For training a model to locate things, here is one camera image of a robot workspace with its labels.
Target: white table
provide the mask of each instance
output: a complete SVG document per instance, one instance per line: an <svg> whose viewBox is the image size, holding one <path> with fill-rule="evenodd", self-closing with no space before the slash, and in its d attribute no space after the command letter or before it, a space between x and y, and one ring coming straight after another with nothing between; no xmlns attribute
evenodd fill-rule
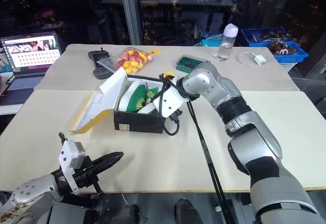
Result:
<svg viewBox="0 0 326 224"><path fill-rule="evenodd" d="M12 72L1 73L0 95L7 88L6 81L12 76ZM12 115L18 113L23 104L2 105L0 106L0 116Z"/></svg>
<svg viewBox="0 0 326 224"><path fill-rule="evenodd" d="M89 51L100 50L101 47L107 50L110 56L117 57L127 46L70 44L63 55L49 68L35 90L98 90L98 86L103 83L103 80L94 77L92 73L94 65L87 54ZM218 50L216 47L135 47L145 51L158 48L161 51L153 56L154 60L148 62L136 75L158 78L159 74L170 71L178 77L183 77L186 73L176 70L175 66L183 54L188 54L211 61L221 75L233 80L242 91L299 91L299 88L266 47L235 47L226 62L220 62L214 57ZM247 67L239 63L235 59L236 55L246 51L262 54L267 59L266 65Z"/></svg>
<svg viewBox="0 0 326 224"><path fill-rule="evenodd" d="M71 118L88 91L36 90L0 136L0 189L13 190L26 179L58 168L58 132L67 133ZM283 149L285 167L306 189L325 189L326 121L303 92L243 92ZM250 179L231 160L228 136L218 114L204 98L194 109L225 191L248 191ZM123 158L99 175L105 192L213 191L196 128L186 106L174 136L114 130L109 115L80 141L92 159L114 151ZM93 188L84 188L93 192Z"/></svg>

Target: white bottle cap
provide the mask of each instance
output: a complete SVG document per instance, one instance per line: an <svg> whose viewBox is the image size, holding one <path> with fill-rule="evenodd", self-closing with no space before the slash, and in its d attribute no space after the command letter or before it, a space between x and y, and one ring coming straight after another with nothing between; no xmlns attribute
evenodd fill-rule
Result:
<svg viewBox="0 0 326 224"><path fill-rule="evenodd" d="M223 35L226 37L236 37L238 35L239 28L236 27L234 24L228 24L223 32Z"/></svg>

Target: shoe box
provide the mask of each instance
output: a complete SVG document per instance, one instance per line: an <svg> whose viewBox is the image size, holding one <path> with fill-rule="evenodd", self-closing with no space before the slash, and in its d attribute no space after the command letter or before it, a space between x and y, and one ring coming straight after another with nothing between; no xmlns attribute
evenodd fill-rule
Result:
<svg viewBox="0 0 326 224"><path fill-rule="evenodd" d="M147 84L162 87L162 82L159 79L145 76L128 75L123 82L116 106L114 108L114 127L116 130L120 131L162 133L163 127L161 125L157 110L154 110L149 114L118 111L121 97L125 94L130 85L138 79L141 79Z"/></svg>

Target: water bottle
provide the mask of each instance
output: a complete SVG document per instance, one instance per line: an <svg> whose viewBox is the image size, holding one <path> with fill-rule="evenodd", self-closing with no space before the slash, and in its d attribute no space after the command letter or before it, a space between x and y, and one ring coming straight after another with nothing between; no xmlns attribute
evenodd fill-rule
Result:
<svg viewBox="0 0 326 224"><path fill-rule="evenodd" d="M223 32L221 45L216 55L219 61L225 61L229 58L231 48L233 47L235 37L238 34L238 27L234 24L228 24Z"/></svg>

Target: white charging cable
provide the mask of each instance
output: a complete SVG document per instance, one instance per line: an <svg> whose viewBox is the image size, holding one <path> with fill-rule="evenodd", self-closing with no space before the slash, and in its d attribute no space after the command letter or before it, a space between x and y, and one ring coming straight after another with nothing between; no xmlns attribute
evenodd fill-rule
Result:
<svg viewBox="0 0 326 224"><path fill-rule="evenodd" d="M248 64L241 60L242 56L249 56L252 57L254 60L254 63ZM263 55L255 55L253 52L243 52L241 54L238 54L236 56L236 60L238 60L239 63L245 65L245 66L257 66L257 65L264 65L266 64L266 59Z"/></svg>

